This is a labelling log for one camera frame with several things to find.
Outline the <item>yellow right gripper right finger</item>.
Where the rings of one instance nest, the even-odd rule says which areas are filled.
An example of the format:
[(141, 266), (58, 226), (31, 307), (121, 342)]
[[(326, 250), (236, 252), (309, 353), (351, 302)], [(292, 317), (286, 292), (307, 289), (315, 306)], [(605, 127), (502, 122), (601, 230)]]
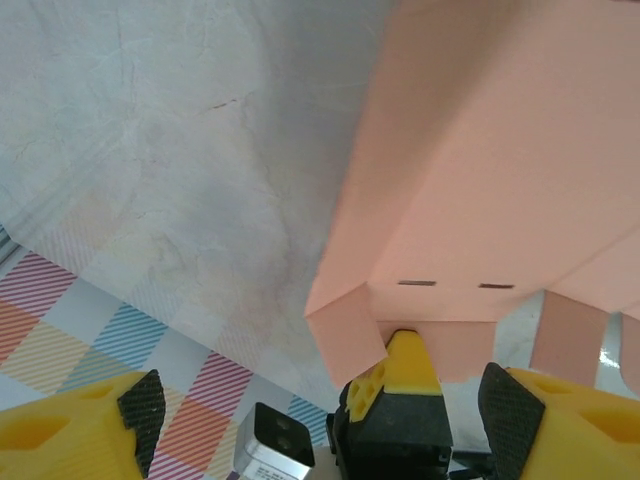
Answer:
[(640, 400), (491, 362), (478, 408), (497, 480), (640, 480)]

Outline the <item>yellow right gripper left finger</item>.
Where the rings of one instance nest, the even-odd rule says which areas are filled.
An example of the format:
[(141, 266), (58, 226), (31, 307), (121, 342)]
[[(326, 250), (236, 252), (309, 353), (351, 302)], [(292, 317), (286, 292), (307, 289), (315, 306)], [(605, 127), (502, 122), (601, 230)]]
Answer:
[(0, 480), (146, 480), (164, 420), (155, 369), (0, 411)]

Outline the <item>pink paper box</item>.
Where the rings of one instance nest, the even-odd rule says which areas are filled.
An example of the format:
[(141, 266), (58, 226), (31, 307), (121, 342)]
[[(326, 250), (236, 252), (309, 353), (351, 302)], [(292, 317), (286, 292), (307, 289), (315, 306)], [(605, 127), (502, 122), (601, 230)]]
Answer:
[(640, 0), (398, 0), (305, 316), (331, 382), (418, 330), (441, 379), (547, 299), (534, 369), (640, 394)]

